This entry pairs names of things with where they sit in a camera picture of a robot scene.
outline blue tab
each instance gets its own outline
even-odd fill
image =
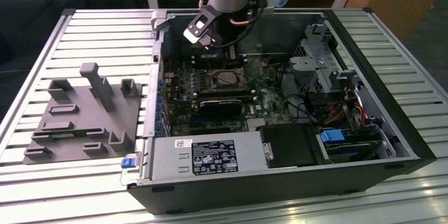
[[[126,157],[122,160],[122,168],[134,168],[135,167],[135,157]]]
[[[326,130],[319,135],[321,138],[323,139],[323,142],[346,140],[345,133],[342,130]]]

